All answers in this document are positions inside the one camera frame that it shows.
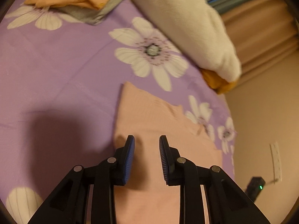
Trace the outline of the pink striped long-sleeve shirt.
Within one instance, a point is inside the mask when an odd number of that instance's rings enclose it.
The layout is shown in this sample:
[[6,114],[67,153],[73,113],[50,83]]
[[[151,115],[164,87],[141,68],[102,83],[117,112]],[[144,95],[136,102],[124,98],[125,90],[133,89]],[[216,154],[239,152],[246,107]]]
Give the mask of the pink striped long-sleeve shirt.
[[198,166],[221,165],[223,154],[202,125],[185,117],[181,106],[126,82],[122,88],[115,124],[115,147],[127,136],[135,138],[131,174],[124,187],[115,187],[118,223],[178,223],[179,187],[169,187],[163,177],[159,138]]

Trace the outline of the purple floral bed sheet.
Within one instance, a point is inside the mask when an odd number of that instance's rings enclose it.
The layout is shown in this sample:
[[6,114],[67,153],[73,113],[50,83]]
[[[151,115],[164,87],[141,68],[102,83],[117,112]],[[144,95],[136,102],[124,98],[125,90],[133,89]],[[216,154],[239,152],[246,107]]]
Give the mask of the purple floral bed sheet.
[[126,82],[202,125],[234,176],[234,126],[196,64],[123,0],[99,25],[16,0],[1,22],[1,200],[29,220],[76,165],[96,166],[117,149]]

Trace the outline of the pink curtain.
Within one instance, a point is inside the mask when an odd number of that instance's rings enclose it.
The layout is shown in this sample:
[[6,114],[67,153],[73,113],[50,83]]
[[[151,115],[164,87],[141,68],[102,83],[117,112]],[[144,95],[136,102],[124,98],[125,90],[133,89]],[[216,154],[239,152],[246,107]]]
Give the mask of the pink curtain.
[[251,0],[220,15],[242,64],[239,83],[298,50],[298,20],[285,0]]

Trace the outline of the folded grey garment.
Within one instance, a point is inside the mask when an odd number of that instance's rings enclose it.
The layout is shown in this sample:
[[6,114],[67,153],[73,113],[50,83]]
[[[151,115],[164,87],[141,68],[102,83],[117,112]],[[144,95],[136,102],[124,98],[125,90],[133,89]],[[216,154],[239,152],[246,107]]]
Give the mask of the folded grey garment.
[[104,17],[122,1],[123,0],[108,0],[107,4],[99,11],[89,8],[81,8],[75,5],[68,5],[62,8],[57,8],[57,10],[71,15],[72,17],[80,20],[81,22],[90,25],[97,25],[101,23]]

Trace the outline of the white wall socket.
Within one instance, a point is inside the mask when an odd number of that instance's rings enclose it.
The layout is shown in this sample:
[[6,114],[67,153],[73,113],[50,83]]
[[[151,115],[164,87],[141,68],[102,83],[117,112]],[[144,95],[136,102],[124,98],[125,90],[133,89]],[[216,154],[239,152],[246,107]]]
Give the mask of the white wall socket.
[[273,164],[274,183],[278,183],[282,181],[282,164],[278,142],[270,144],[270,149]]

